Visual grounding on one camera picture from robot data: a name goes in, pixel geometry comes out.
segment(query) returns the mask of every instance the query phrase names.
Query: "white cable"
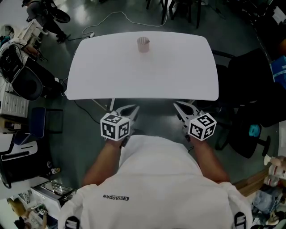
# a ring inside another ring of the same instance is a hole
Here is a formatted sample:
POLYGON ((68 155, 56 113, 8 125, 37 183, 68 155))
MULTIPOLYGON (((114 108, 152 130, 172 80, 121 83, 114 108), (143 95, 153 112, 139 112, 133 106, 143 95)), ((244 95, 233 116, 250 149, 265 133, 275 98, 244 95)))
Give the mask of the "white cable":
MULTIPOLYGON (((114 13, 123 13, 124 15, 125 15, 125 18, 128 20, 128 21, 130 21, 131 23, 133 23, 133 24, 137 24, 137 25, 145 25, 145 26, 152 26, 152 27, 161 27, 161 26, 163 26, 163 25, 165 25, 165 23, 166 23, 166 21, 167 21, 167 16, 168 16, 168 14, 166 13, 166 19, 165 19, 165 22, 163 23, 163 24, 161 24, 161 25, 147 25, 147 24, 143 24, 143 23, 138 23, 138 22, 133 22, 133 21, 131 21, 128 17, 127 17, 127 15, 124 13, 124 12, 122 12, 122 11, 116 11, 116 12, 113 12, 113 13, 111 13, 111 14, 114 14, 114 13)), ((91 25, 91 26, 88 26, 88 27, 86 27, 82 32, 81 32, 81 34, 82 35, 86 35, 86 34, 90 34, 90 33, 94 33, 94 32, 87 32, 87 33, 84 33, 85 32, 85 30, 87 30, 88 28, 91 28, 91 27, 96 27, 96 26, 99 26, 101 23, 103 23, 111 14, 109 14, 104 20, 102 20, 101 22, 99 22, 97 25, 91 25)))
POLYGON ((61 82, 61 85, 64 83, 64 81, 65 80, 67 80, 68 79, 68 77, 67 78, 65 78, 62 82, 61 82))

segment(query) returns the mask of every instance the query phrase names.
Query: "wrist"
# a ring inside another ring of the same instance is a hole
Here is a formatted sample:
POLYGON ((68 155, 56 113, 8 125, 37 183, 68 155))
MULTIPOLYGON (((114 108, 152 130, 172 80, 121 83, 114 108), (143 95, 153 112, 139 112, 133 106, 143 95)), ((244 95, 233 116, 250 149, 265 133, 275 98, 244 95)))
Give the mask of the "wrist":
POLYGON ((111 139, 107 139, 105 142, 106 146, 112 147, 112 148, 120 148, 122 141, 113 141, 111 139))
POLYGON ((205 141, 200 141, 199 139, 196 139, 195 137, 192 136, 190 136, 190 140, 194 147, 200 146, 205 143, 205 141))

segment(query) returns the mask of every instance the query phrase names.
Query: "white t-shirt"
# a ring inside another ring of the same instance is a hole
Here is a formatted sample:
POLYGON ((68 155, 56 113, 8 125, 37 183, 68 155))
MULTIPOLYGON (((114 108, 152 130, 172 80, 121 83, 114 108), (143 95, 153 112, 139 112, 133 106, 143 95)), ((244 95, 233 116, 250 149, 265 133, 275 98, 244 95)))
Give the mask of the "white t-shirt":
MULTIPOLYGON (((19 47, 19 49, 21 50, 21 48, 23 48, 23 46, 27 45, 27 42, 21 38, 12 38, 11 40, 9 40, 8 42, 6 42, 5 44, 2 45, 2 47, 0 49, 0 55, 2 55, 2 53, 12 44, 16 44, 19 47)), ((23 58, 23 64, 25 65, 26 61, 28 59, 28 55, 24 51, 21 51, 21 55, 23 58)))
POLYGON ((117 174, 80 188, 61 209, 58 227, 76 216, 83 229, 230 229, 237 212, 250 228, 247 200, 230 183, 203 177, 183 145, 132 136, 117 174))

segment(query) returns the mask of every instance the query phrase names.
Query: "concrete floor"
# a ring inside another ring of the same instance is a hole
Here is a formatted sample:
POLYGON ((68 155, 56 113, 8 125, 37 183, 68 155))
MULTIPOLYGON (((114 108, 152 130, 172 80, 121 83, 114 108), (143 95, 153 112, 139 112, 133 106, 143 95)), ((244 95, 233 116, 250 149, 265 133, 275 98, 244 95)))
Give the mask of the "concrete floor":
MULTIPOLYGON (((103 4, 100 4, 98 0, 56 0, 55 2, 60 9, 71 16, 69 23, 60 24, 65 33, 71 34, 71 38, 81 37, 81 31, 86 26, 101 22, 114 11, 123 11, 135 22, 153 25, 160 25, 162 15, 162 8, 158 0, 151 1, 149 10, 146 10, 147 3, 145 0, 108 0, 103 4)), ((210 4, 214 7, 214 1, 210 1, 210 4)), ((242 55, 260 47, 255 31, 248 23, 234 15, 227 6, 220 4, 220 1, 218 1, 218 8, 226 20, 222 19, 210 7, 202 7, 201 22, 198 29, 195 28, 197 5, 194 4, 192 9, 193 21, 190 24, 184 14, 178 14, 174 21, 171 21, 168 16, 166 24, 159 28, 131 24, 123 15, 115 14, 99 27, 92 28, 90 31, 94 31, 96 36, 146 30, 196 34, 205 37, 212 49, 233 55, 242 55)), ((41 65, 51 71, 55 77, 65 79, 68 77, 73 54, 79 43, 80 40, 75 40, 58 45, 55 34, 49 33, 48 36, 43 36, 41 50, 49 61, 42 62, 41 65)), ((227 60, 223 58, 216 58, 216 62, 227 64, 227 60)), ((98 121, 104 115, 104 111, 96 106, 92 100, 77 102, 98 121)), ((135 124, 137 129, 143 130, 148 135, 165 137, 189 147, 182 135, 181 123, 172 106, 173 100, 120 99, 116 101, 115 108, 133 103, 141 106, 135 124)), ((104 144, 104 140, 100 137, 99 125, 66 97, 59 97, 55 100, 40 98, 30 103, 29 110, 36 106, 64 110, 63 134, 50 135, 51 154, 55 166, 62 169, 58 180, 64 185, 74 188, 80 187, 86 170, 94 162, 104 144)), ((215 134, 209 139, 211 145, 214 145, 219 132, 220 129, 217 127, 215 134)), ((269 153, 277 154, 278 125, 263 128, 261 139, 265 140, 267 135, 271 136, 269 153)), ((250 159, 240 156, 230 146, 227 146, 223 151, 216 152, 232 182, 237 182, 262 170, 264 166, 261 153, 262 148, 260 146, 257 147, 250 159)))

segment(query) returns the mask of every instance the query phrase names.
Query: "person's leg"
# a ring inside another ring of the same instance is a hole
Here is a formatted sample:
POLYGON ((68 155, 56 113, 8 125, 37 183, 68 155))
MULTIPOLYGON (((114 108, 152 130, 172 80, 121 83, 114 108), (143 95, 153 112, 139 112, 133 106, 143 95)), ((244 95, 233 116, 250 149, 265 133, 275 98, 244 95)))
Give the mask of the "person's leg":
POLYGON ((53 19, 48 20, 48 22, 44 25, 44 29, 50 31, 51 33, 57 34, 59 38, 66 37, 64 32, 53 19))

